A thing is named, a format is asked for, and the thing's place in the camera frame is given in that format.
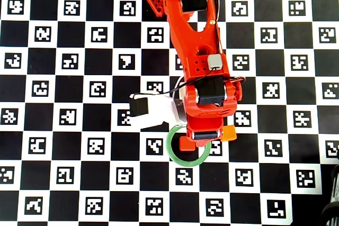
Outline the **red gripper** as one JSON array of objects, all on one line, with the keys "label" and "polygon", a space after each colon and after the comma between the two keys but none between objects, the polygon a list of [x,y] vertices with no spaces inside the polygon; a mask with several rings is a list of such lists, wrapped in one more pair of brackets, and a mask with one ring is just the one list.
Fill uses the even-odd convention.
[{"label": "red gripper", "polygon": [[187,139],[196,147],[204,147],[214,140],[233,141],[236,139],[234,125],[225,125],[224,118],[236,111],[235,103],[199,106],[191,104],[185,107],[187,117]]}]

